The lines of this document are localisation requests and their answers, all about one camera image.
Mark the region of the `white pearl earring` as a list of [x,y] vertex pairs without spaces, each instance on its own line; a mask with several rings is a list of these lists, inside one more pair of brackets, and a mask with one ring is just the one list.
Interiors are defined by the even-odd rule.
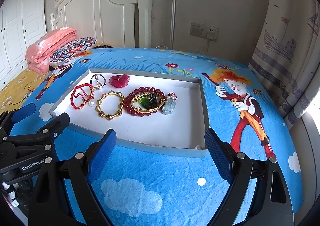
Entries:
[[88,103],[90,106],[94,106],[95,105],[95,101],[94,100],[90,100]]

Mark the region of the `thin gold bangle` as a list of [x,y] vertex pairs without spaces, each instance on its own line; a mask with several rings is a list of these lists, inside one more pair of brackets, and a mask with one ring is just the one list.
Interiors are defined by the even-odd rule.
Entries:
[[138,114],[152,114],[161,109],[166,99],[156,92],[139,93],[130,102],[132,109]]

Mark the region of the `pale jade pendant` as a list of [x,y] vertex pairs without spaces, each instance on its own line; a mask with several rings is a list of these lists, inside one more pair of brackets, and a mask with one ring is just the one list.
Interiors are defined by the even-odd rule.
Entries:
[[173,92],[168,93],[165,99],[165,103],[161,108],[161,112],[164,115],[170,115],[173,113],[176,107],[177,95]]

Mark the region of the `dark green tassel pendant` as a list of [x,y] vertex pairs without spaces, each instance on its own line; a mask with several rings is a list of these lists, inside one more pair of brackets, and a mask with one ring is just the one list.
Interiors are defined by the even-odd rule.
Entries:
[[155,93],[149,93],[139,99],[139,104],[144,109],[154,109],[158,106],[157,96]]

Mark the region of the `red flower ornament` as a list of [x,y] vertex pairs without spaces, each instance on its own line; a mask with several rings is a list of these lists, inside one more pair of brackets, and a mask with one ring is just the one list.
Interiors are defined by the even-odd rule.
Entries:
[[128,85],[130,76],[126,74],[114,75],[109,78],[109,84],[115,88],[124,88]]

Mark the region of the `yellow floral bed sheet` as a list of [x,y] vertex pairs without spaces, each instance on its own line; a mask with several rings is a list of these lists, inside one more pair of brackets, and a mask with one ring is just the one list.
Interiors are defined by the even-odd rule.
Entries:
[[1,89],[1,113],[21,108],[26,99],[48,76],[49,73],[39,75],[29,69],[22,71],[16,78]]

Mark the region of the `folded pink blanket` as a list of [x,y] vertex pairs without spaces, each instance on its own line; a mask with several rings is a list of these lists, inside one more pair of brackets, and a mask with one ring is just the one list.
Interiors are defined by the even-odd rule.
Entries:
[[49,58],[63,45],[76,40],[77,30],[62,27],[48,32],[27,48],[25,60],[28,69],[39,75],[49,71]]

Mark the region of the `grey shallow cardboard box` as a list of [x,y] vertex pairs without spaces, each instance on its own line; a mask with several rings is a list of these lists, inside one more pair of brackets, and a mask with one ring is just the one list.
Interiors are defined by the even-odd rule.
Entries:
[[[117,75],[129,76],[123,88],[111,85]],[[79,76],[50,109],[67,113],[69,127],[101,138],[117,134],[120,146],[146,152],[203,157],[209,126],[207,104],[199,78],[112,69],[89,69]]]

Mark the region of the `patterned floral pillow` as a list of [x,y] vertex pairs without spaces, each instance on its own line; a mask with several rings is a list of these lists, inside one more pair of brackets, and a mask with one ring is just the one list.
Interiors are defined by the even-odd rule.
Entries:
[[97,40],[93,37],[83,37],[73,41],[68,42],[59,49],[57,49],[49,58],[51,64],[62,63],[65,60],[71,58],[74,54],[78,52],[89,50],[93,48]]

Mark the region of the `white wardrobe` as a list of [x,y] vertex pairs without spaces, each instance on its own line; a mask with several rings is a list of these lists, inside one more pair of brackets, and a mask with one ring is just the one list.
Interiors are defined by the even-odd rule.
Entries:
[[46,33],[44,0],[4,0],[1,5],[1,88],[27,68],[27,48]]

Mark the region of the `ship print curtain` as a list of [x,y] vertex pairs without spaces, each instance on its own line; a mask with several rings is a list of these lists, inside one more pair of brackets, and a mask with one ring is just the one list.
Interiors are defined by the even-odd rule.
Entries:
[[292,127],[319,93],[319,2],[269,0],[249,67]]

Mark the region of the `white wooden headboard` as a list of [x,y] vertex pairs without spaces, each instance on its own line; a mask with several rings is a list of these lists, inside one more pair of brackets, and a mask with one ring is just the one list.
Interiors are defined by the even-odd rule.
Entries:
[[52,30],[71,27],[115,47],[151,46],[153,0],[59,0],[50,15]]

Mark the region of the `metal pole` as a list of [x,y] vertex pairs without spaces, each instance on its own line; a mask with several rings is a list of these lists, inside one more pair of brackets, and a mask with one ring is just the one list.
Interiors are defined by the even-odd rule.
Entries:
[[169,44],[169,47],[171,50],[174,47],[175,19],[176,19],[176,0],[172,0],[171,24],[170,24],[170,44]]

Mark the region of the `wall switch and socket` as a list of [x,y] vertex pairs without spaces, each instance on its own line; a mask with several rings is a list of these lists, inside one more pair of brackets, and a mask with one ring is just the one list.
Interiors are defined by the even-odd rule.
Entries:
[[217,41],[218,34],[219,29],[216,27],[196,22],[191,22],[190,24],[190,35],[192,36]]

